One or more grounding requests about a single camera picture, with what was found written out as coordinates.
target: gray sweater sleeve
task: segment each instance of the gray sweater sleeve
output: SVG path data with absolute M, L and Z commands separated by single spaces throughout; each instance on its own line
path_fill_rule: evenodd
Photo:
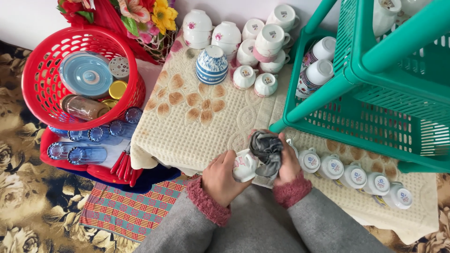
M 312 253 L 392 253 L 316 188 L 288 208 L 288 212 Z
M 183 191 L 170 212 L 134 251 L 135 253 L 205 252 L 218 227 L 208 220 Z

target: red handle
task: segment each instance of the red handle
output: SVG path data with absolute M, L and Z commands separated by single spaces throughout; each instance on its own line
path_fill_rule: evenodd
M 136 180 L 139 178 L 138 174 L 140 175 L 140 171 L 143 169 L 139 169 L 139 170 L 131 170 L 131 181 L 130 181 L 130 186 L 134 187 L 136 185 Z
M 123 179 L 123 175 L 125 174 L 126 167 L 128 165 L 128 160 L 130 159 L 129 154 L 123 158 L 122 164 L 120 164 L 119 168 L 119 179 Z
M 111 168 L 111 174 L 114 174 L 117 172 L 117 170 L 120 167 L 120 164 L 122 162 L 123 156 L 125 155 L 126 151 L 122 151 L 122 153 L 119 156 L 119 159 L 117 159 L 116 163 L 114 164 L 114 166 Z
M 128 164 L 126 165 L 124 180 L 128 181 L 130 179 L 130 173 L 133 169 L 131 168 L 131 159 L 128 159 Z

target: dish rag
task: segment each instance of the dish rag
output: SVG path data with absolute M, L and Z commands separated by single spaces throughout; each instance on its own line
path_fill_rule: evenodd
M 250 151 L 264 164 L 256 169 L 256 174 L 266 177 L 275 175 L 281 167 L 281 140 L 274 134 L 257 130 L 250 136 L 249 143 Z

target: pink fuzzy sleeve cuff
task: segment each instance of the pink fuzzy sleeve cuff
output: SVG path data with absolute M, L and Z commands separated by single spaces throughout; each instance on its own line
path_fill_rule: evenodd
M 294 181 L 281 186 L 274 186 L 273 193 L 277 203 L 288 209 L 311 192 L 311 189 L 311 181 L 305 179 L 303 171 L 301 171 Z
M 225 226 L 231 216 L 230 206 L 219 205 L 208 193 L 202 189 L 202 178 L 192 180 L 186 187 L 189 199 L 206 216 L 219 226 Z

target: person's left hand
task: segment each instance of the person's left hand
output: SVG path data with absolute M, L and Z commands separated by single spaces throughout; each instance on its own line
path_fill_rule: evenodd
M 236 182 L 233 178 L 233 164 L 236 159 L 234 150 L 227 150 L 213 159 L 203 171 L 202 188 L 221 206 L 227 207 L 233 199 L 251 185 Z

